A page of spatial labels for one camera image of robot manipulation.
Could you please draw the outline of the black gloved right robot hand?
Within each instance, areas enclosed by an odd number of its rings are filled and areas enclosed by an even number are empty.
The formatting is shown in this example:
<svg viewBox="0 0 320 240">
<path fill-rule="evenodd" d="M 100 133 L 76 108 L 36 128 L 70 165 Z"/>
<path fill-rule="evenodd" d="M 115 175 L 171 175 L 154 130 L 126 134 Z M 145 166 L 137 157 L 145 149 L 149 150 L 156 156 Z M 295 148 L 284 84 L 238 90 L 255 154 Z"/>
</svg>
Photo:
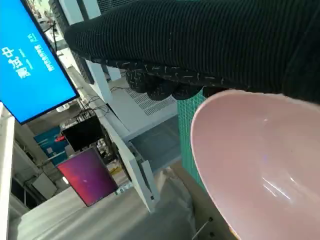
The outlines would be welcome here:
<svg viewBox="0 0 320 240">
<path fill-rule="evenodd" d="M 234 89 L 320 102 L 317 0 L 138 0 L 64 38 L 154 101 Z"/>
</svg>

